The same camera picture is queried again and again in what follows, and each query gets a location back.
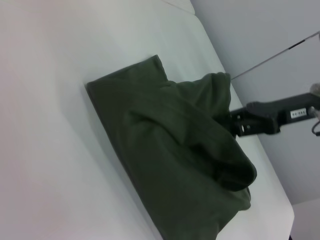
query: black cable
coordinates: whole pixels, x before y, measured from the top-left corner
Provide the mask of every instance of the black cable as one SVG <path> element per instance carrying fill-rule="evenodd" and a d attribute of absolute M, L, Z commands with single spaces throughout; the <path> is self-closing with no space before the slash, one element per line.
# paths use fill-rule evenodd
<path fill-rule="evenodd" d="M 320 137 L 320 131 L 315 132 L 316 127 L 320 124 L 320 120 L 312 127 L 311 131 L 317 137 Z"/>

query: label on robot arm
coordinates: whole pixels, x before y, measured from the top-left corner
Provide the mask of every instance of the label on robot arm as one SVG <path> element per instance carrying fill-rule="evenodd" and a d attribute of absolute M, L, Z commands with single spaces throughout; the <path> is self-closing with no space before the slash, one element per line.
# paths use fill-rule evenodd
<path fill-rule="evenodd" d="M 296 118 L 300 118 L 303 116 L 307 116 L 307 109 L 306 108 L 301 108 L 298 110 L 294 110 L 290 112 L 291 115 L 291 119 L 296 119 Z"/>

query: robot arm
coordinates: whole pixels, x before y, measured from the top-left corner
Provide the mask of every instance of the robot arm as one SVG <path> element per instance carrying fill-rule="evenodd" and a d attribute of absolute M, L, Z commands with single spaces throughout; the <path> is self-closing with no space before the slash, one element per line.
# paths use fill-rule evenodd
<path fill-rule="evenodd" d="M 320 124 L 320 84 L 305 93 L 272 102 L 250 102 L 241 109 L 230 112 L 228 118 L 220 119 L 233 136 L 239 137 L 255 134 L 277 134 L 280 127 L 318 117 L 319 122 L 313 126 L 312 132 L 319 137 L 315 128 Z"/>

